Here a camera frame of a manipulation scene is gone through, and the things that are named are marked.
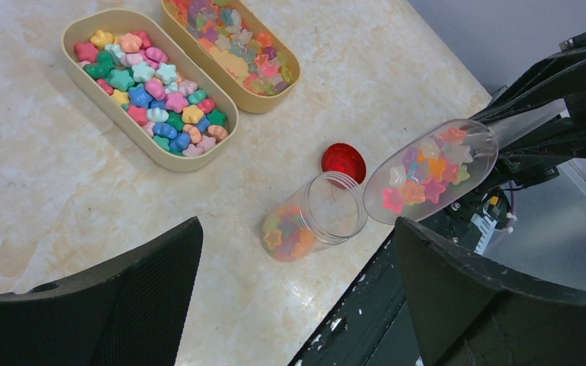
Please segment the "red jar lid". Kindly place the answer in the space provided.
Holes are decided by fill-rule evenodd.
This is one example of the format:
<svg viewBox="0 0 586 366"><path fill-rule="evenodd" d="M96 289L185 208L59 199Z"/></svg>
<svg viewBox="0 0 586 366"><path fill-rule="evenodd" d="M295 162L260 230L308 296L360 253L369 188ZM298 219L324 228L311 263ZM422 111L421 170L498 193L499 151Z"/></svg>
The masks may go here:
<svg viewBox="0 0 586 366"><path fill-rule="evenodd" d="M358 185L365 181L367 167L360 152L347 143L334 143L327 147L320 158L323 172L342 172Z"/></svg>

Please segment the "beige tray opaque candies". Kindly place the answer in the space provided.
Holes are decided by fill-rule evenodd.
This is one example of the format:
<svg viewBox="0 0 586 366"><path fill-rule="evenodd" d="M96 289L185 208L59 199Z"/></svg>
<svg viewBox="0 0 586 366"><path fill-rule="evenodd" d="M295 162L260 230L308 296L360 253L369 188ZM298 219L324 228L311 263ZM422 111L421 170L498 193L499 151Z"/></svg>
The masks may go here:
<svg viewBox="0 0 586 366"><path fill-rule="evenodd" d="M230 96L147 16L101 11L61 42L72 80L158 165L194 171L236 135Z"/></svg>

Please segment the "clear plastic jar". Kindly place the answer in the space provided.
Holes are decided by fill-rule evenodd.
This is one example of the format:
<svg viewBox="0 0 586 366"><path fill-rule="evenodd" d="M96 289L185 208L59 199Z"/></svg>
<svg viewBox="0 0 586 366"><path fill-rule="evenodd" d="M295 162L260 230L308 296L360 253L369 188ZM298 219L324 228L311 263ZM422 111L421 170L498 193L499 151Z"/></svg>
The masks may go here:
<svg viewBox="0 0 586 366"><path fill-rule="evenodd" d="M266 216L261 243L273 259L296 262L347 242L362 231L367 219L358 182L343 172L327 171Z"/></svg>

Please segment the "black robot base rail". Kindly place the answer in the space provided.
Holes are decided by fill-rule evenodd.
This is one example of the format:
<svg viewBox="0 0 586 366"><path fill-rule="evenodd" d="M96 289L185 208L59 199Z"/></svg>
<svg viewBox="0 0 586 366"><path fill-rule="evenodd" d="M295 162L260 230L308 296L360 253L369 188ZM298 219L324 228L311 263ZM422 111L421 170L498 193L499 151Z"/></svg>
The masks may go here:
<svg viewBox="0 0 586 366"><path fill-rule="evenodd" d="M515 200L502 193L462 198L422 225L477 254L496 233L510 231ZM292 365L421 365L397 250L389 234L329 313L303 343Z"/></svg>

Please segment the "clear plastic scoop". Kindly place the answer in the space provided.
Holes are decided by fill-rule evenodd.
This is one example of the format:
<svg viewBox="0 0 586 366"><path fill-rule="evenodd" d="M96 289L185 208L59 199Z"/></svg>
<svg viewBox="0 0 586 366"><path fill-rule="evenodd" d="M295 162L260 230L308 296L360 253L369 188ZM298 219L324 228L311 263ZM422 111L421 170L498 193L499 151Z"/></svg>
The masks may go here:
<svg viewBox="0 0 586 366"><path fill-rule="evenodd" d="M491 173L500 150L566 111L562 99L483 124L444 122L385 160L363 195L367 214L379 223L397 217L421 221L477 188Z"/></svg>

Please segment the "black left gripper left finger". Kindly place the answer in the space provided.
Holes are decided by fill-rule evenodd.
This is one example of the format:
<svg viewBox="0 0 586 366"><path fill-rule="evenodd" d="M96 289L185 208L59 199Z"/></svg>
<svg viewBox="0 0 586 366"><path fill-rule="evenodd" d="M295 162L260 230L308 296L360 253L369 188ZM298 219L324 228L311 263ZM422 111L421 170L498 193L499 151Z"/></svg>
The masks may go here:
<svg viewBox="0 0 586 366"><path fill-rule="evenodd" d="M203 246L193 217L23 294L0 294L0 365L172 365Z"/></svg>

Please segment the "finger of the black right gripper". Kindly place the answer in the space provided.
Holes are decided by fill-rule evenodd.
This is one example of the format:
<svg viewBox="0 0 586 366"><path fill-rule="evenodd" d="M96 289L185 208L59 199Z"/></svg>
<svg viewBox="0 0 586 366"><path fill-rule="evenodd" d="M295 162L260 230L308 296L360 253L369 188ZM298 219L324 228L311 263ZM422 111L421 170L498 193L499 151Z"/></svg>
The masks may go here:
<svg viewBox="0 0 586 366"><path fill-rule="evenodd" d="M560 44L561 51L531 66L472 118L483 124L562 99L571 114L586 117L586 32Z"/></svg>
<svg viewBox="0 0 586 366"><path fill-rule="evenodd" d="M496 175L516 175L539 163L586 159L586 116L544 123L500 150Z"/></svg>

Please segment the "beige tray translucent candies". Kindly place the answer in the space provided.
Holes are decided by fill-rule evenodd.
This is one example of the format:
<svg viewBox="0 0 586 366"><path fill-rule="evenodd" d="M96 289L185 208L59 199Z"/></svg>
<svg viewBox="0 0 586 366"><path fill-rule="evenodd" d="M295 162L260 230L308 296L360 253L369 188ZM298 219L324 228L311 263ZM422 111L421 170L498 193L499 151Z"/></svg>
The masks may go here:
<svg viewBox="0 0 586 366"><path fill-rule="evenodd" d="M280 105L301 75L297 57L241 1L164 1L168 35L246 112Z"/></svg>

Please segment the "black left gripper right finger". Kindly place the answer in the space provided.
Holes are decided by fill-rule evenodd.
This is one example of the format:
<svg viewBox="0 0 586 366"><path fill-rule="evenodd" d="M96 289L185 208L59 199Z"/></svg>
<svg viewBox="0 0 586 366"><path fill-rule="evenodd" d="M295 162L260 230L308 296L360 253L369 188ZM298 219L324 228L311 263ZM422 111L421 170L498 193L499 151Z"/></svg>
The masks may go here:
<svg viewBox="0 0 586 366"><path fill-rule="evenodd" d="M508 268L406 217L394 225L426 365L586 365L586 291Z"/></svg>

